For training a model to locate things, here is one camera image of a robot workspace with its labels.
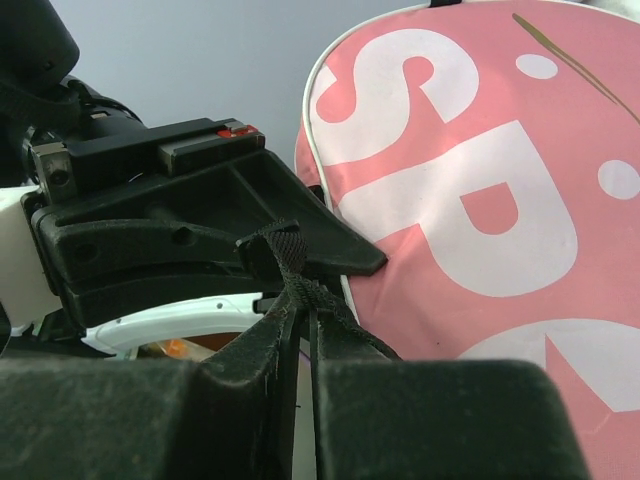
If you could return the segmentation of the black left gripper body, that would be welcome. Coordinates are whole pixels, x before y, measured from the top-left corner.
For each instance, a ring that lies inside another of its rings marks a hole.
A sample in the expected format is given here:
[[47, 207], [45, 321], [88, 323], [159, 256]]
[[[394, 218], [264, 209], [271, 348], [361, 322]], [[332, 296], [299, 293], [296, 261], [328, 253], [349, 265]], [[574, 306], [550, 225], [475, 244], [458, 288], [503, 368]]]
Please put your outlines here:
[[262, 132], [233, 118], [147, 128], [128, 117], [98, 117], [88, 126], [87, 139], [47, 132], [25, 142], [38, 187], [21, 196], [23, 209], [38, 210], [144, 176], [175, 178], [265, 147]]

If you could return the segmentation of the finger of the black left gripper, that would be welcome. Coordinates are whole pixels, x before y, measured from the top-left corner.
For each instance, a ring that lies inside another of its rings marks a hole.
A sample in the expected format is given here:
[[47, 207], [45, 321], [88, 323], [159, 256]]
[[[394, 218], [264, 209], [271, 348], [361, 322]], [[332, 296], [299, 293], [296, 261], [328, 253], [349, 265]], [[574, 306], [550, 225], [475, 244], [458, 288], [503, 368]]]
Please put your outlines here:
[[170, 303], [282, 288], [278, 272], [268, 279], [257, 279], [238, 265], [224, 268], [214, 263], [147, 266], [88, 280], [59, 281], [64, 310], [82, 328]]
[[52, 270], [94, 278], [205, 264], [235, 271], [237, 241], [279, 221], [298, 224], [315, 271], [370, 276], [386, 262], [268, 151], [49, 206], [31, 226]]

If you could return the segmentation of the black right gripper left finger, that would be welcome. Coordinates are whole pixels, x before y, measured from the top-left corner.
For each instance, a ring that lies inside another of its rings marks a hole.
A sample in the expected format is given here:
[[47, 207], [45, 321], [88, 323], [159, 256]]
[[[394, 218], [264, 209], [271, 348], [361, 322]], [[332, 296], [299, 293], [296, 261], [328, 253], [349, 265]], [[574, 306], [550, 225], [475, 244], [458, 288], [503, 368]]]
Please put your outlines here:
[[7, 358], [5, 479], [288, 479], [301, 312], [287, 300], [202, 362]]

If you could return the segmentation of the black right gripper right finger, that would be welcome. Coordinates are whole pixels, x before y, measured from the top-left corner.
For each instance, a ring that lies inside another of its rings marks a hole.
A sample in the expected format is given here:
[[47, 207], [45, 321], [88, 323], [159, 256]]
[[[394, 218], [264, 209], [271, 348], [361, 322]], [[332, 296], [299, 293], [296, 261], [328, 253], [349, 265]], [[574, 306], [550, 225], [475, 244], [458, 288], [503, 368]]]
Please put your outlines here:
[[519, 360], [403, 361], [334, 300], [309, 310], [322, 479], [586, 479], [559, 392]]

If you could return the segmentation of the pink racket bag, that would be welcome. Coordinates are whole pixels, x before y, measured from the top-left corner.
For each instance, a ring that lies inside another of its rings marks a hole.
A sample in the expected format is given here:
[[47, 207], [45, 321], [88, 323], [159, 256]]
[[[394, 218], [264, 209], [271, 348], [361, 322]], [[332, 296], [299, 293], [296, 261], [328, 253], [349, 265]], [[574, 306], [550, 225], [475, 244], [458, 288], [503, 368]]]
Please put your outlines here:
[[387, 256], [347, 283], [406, 360], [542, 367], [639, 412], [639, 24], [570, 1], [396, 10], [305, 86], [296, 171]]

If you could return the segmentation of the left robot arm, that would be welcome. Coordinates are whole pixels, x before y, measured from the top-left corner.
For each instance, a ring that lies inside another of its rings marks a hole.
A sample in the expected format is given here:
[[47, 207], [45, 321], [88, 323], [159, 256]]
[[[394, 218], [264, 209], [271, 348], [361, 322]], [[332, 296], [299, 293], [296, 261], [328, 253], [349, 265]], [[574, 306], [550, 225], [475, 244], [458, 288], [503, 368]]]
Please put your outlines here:
[[314, 280], [370, 276], [385, 254], [338, 220], [235, 119], [149, 128], [71, 72], [79, 49], [47, 1], [1, 5], [1, 163], [45, 288], [77, 331], [176, 301], [275, 291], [268, 243]]

